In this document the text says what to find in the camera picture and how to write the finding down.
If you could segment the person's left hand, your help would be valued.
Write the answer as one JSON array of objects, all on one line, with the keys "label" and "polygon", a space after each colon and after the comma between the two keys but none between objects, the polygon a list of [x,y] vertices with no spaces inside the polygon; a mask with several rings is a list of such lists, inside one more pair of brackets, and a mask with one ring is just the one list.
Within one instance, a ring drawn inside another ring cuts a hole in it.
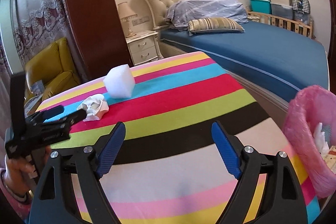
[{"label": "person's left hand", "polygon": [[23,197],[31,189],[23,175],[31,174],[34,171],[35,167],[25,158],[9,159],[5,155],[5,172],[2,175],[2,181],[14,194]]}]

